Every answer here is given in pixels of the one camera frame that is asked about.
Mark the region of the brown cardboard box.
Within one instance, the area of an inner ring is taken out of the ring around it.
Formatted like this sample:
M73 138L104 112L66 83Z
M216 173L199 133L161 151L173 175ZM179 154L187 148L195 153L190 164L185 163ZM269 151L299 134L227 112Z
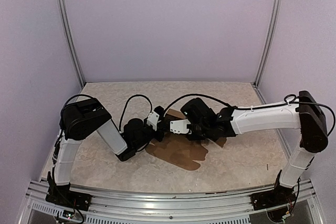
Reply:
M145 151L179 168L194 171L200 168L211 144L210 140L190 141L185 135L165 132L162 141L153 139Z

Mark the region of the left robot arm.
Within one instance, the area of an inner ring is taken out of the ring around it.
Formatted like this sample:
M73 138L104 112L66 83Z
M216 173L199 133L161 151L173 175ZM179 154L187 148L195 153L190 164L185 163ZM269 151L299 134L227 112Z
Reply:
M157 127L163 114L161 106L151 108L144 120L131 119L120 130L97 98L86 95L81 101L67 101L60 112L60 133L52 157L53 168L48 174L53 197L64 206L73 201L69 190L71 171L78 148L88 136L97 132L115 156L125 162L145 149L152 139L164 135Z

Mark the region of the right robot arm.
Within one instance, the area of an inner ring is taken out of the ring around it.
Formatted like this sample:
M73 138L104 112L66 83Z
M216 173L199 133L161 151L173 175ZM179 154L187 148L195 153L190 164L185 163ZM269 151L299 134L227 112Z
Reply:
M227 106L215 113L200 98L189 100L181 112L189 120L187 132L216 141L248 132L273 129L299 129L301 138L288 163L279 172L277 187L269 192L273 205L289 196L301 174L310 166L316 153L328 145L326 117L308 91L287 95L282 102L242 108Z

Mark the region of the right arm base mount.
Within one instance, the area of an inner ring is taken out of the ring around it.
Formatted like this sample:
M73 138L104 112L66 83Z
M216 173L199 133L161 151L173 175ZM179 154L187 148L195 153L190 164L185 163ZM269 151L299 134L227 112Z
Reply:
M294 202L296 196L292 188L272 189L250 196L254 210L261 210Z

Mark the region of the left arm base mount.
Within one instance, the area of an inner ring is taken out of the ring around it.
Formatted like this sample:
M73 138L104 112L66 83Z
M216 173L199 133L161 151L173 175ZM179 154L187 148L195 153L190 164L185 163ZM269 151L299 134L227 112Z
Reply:
M90 194L79 193L75 191L68 192L48 192L45 200L47 202L73 208L80 211L88 211L92 196Z

